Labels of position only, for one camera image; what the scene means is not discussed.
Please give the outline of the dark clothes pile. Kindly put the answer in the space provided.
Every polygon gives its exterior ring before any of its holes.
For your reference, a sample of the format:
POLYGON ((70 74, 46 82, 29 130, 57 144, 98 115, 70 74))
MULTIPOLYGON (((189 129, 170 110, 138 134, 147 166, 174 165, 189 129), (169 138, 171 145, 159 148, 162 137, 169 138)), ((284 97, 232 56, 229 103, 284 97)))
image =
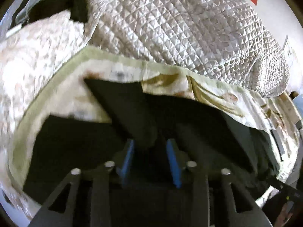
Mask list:
POLYGON ((65 10, 70 12, 73 21, 88 21, 86 0, 24 0, 12 16, 11 26, 25 26, 65 10))

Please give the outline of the black pants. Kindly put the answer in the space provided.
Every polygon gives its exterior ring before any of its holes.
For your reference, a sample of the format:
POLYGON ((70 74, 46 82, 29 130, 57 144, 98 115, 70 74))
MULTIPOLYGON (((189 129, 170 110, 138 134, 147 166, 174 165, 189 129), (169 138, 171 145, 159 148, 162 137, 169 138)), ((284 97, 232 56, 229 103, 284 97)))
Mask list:
POLYGON ((269 137, 193 100, 141 84, 85 79, 111 123, 48 116, 24 190, 41 209, 31 226, 270 226, 255 199, 277 172, 269 137), (117 153, 135 141, 127 185, 117 153), (185 155, 173 183, 166 142, 185 155))

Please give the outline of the grey quilted bedspread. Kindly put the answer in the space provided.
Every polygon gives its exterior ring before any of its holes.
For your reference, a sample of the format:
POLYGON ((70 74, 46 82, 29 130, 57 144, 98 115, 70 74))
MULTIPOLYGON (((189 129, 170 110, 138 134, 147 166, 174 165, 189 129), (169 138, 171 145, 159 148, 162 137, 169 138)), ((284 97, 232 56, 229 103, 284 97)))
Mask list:
POLYGON ((88 43, 279 96, 289 67, 245 0, 86 0, 88 43))

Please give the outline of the white floral quilted comforter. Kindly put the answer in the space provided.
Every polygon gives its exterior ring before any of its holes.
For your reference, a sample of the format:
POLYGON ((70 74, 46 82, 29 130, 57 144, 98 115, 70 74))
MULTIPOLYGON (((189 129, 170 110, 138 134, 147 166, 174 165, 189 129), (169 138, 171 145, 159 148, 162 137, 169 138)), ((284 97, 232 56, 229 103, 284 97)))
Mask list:
POLYGON ((39 91, 90 36, 88 24, 73 21, 68 10, 10 33, 1 42, 1 192, 31 220, 39 205, 22 192, 8 167, 13 134, 39 91))

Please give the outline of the floral fleece blanket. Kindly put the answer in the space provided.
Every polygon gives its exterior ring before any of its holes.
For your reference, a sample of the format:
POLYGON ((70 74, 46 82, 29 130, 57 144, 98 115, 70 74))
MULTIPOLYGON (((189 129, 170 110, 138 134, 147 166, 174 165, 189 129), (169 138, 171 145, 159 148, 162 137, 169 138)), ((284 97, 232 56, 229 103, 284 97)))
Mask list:
POLYGON ((85 87, 83 79, 93 76, 113 82, 139 82, 143 91, 155 95, 185 97, 222 110, 236 121, 266 132, 277 132, 272 149, 280 166, 278 178, 285 181, 294 168, 299 148, 296 124, 300 115, 287 93, 261 94, 238 85, 193 73, 185 68, 139 61, 86 47, 72 57, 37 90, 33 76, 20 83, 18 100, 29 96, 27 111, 14 132, 9 151, 9 169, 15 181, 25 183, 34 141, 49 114, 109 122, 109 116, 85 87))

